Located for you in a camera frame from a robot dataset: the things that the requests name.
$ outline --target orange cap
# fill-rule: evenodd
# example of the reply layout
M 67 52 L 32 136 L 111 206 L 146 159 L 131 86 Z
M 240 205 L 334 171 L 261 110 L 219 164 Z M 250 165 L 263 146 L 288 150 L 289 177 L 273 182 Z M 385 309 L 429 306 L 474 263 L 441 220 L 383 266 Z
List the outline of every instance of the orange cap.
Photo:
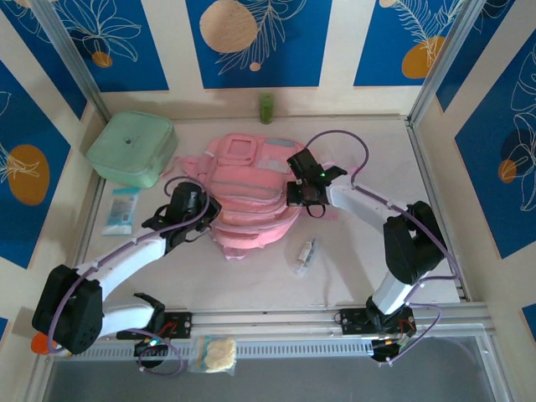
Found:
M 38 332 L 32 339 L 32 352 L 36 354 L 49 354 L 49 347 L 47 346 L 48 336 L 42 332 Z

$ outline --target mint green container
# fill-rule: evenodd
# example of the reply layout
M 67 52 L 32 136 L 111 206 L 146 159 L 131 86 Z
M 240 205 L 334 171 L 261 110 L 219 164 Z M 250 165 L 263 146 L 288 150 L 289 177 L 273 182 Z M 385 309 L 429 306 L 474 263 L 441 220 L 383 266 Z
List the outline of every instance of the mint green container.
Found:
M 170 120 L 123 111 L 111 118 L 86 156 L 106 180 L 149 188 L 157 182 L 177 144 Z

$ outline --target pink backpack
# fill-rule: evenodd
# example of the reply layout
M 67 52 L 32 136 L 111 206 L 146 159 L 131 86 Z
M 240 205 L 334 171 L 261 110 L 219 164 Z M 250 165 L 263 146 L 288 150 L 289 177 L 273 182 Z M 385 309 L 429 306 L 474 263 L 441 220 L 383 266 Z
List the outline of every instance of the pink backpack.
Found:
M 211 226 L 227 259 L 279 240 L 296 221 L 300 208 L 286 205 L 286 182 L 295 180 L 286 159 L 301 149 L 291 140 L 232 133 L 201 157 L 182 159 L 183 171 L 222 205 Z

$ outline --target green lid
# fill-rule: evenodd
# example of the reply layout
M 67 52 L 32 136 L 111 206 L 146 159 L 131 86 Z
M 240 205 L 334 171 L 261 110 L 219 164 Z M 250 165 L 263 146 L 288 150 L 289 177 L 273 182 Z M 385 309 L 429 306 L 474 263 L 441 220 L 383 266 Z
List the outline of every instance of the green lid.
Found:
M 94 165 L 139 173 L 149 167 L 172 129 L 173 124 L 164 117 L 123 111 L 111 118 L 87 157 Z

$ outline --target small green bottle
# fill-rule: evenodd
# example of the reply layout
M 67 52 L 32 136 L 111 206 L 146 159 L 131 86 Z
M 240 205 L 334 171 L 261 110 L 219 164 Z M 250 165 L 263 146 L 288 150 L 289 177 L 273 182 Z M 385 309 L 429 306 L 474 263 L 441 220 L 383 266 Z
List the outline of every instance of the small green bottle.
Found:
M 259 117 L 262 124 L 270 124 L 274 120 L 274 96 L 260 94 Z

